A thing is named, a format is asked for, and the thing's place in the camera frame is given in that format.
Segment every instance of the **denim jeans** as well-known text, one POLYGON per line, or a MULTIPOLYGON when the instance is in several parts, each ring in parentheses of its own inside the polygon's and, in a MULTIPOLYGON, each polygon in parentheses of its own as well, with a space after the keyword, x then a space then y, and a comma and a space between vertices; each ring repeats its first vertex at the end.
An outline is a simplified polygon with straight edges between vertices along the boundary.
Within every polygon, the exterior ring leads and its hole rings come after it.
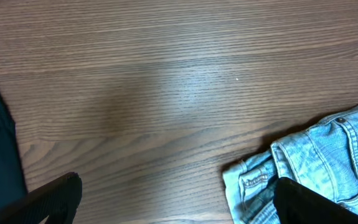
POLYGON ((235 224, 280 223, 276 179, 289 177, 358 214, 358 106, 279 139, 223 172, 235 224))

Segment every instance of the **metal rivet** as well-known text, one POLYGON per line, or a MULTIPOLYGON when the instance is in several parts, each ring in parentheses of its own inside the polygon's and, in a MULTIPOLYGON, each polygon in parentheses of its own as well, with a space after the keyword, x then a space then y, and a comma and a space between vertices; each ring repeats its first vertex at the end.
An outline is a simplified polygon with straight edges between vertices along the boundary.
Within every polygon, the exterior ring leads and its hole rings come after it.
POLYGON ((336 118, 336 121, 339 123, 345 123, 346 120, 344 118, 336 118))

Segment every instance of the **light blue jeans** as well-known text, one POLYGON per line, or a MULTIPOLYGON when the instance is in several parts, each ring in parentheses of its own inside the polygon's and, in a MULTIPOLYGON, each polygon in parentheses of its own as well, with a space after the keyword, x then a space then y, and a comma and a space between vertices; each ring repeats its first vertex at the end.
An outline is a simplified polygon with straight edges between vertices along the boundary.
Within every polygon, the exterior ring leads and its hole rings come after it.
POLYGON ((358 106, 279 139, 270 150, 223 172, 235 224, 280 223, 273 205, 279 177, 358 214, 358 106))

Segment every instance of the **brown wood grain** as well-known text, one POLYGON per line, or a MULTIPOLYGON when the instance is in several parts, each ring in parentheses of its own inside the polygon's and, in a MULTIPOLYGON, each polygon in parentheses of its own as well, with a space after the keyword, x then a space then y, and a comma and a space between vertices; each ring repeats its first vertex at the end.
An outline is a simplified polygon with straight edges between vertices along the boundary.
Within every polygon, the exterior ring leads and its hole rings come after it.
POLYGON ((358 103, 358 1, 0 0, 0 91, 75 223, 231 223, 227 164, 358 103))

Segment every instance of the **wooden surface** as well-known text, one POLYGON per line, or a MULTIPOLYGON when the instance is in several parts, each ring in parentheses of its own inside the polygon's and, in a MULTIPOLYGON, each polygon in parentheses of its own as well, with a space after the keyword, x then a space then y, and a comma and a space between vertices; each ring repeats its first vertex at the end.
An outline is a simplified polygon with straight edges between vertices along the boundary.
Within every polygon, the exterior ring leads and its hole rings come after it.
POLYGON ((0 0, 0 91, 75 223, 231 223, 227 164, 358 103, 358 1, 0 0))

